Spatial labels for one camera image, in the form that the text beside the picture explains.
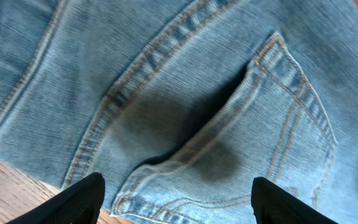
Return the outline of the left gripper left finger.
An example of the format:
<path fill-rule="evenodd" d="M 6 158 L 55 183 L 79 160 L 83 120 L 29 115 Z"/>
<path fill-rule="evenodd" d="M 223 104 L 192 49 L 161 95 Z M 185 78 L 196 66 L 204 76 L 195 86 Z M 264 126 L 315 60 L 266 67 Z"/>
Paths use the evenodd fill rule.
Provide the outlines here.
<path fill-rule="evenodd" d="M 97 224 L 104 194 L 105 180 L 93 172 L 7 224 Z"/>

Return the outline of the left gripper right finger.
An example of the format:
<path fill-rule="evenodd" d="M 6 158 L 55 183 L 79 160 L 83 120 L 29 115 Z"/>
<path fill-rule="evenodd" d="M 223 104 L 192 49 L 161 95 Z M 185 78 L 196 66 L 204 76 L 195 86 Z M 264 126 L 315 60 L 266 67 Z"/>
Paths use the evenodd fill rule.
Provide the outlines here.
<path fill-rule="evenodd" d="M 264 177 L 253 180 L 251 205 L 257 224 L 336 224 Z"/>

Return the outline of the light blue denim jeans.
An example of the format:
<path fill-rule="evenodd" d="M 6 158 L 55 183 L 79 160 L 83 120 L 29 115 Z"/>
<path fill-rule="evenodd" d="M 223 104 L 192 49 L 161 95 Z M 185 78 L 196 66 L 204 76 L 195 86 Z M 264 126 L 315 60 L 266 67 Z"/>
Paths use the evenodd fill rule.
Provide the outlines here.
<path fill-rule="evenodd" d="M 92 172 L 139 223 L 253 223 L 265 177 L 358 223 L 358 8 L 331 0 L 0 1 L 0 161 Z"/>

